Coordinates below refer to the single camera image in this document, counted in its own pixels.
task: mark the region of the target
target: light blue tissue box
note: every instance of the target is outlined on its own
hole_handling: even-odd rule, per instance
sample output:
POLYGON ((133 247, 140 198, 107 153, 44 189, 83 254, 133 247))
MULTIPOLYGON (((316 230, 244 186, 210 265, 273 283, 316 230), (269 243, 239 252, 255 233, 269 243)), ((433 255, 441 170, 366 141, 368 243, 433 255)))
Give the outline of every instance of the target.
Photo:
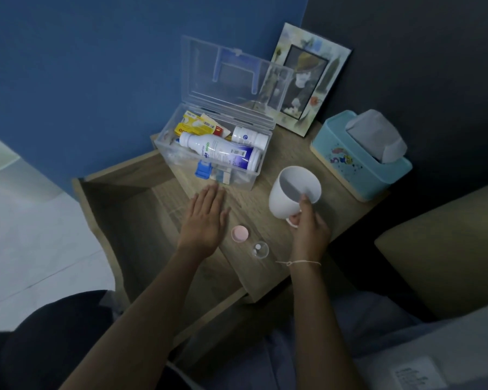
POLYGON ((366 202, 407 174, 412 164, 405 157, 382 164, 368 154, 345 131, 345 125, 356 116, 353 111, 343 111, 327 119, 311 151, 357 200, 366 202))

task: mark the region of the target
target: person's left hand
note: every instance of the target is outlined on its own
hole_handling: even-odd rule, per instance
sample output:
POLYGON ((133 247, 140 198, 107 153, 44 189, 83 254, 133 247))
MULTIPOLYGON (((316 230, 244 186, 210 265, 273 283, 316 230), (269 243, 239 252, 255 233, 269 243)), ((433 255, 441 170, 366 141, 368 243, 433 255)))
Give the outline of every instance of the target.
POLYGON ((190 200, 186 209, 177 250, 204 260, 224 237, 230 208, 221 210, 226 191, 218 184, 206 186, 190 200))

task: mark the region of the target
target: string bracelet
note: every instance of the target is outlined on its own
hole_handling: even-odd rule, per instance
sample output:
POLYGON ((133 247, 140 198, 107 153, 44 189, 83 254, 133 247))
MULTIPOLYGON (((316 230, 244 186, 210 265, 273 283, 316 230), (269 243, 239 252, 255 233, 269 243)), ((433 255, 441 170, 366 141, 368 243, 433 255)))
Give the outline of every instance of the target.
MULTIPOLYGON (((279 262, 280 264, 285 264, 286 266, 290 266, 294 264, 295 262, 310 262, 309 260, 296 260, 294 262, 279 262)), ((318 264, 320 267, 322 266, 321 262, 312 262, 313 264, 318 264)))

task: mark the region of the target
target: transparent lid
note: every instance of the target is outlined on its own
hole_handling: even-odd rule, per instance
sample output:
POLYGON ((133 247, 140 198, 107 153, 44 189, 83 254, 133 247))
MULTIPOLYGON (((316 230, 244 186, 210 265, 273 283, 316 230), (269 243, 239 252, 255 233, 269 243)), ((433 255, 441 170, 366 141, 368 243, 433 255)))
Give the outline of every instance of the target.
POLYGON ((191 37, 182 37, 182 100, 275 128, 293 70, 191 37))

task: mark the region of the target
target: picture frame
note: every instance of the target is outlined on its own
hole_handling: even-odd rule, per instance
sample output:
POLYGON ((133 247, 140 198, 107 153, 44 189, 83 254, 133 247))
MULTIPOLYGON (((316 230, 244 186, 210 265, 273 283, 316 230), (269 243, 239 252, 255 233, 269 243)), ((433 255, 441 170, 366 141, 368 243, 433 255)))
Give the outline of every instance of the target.
POLYGON ((277 124, 304 137, 351 51, 285 23, 271 61, 294 73, 280 100, 277 124))

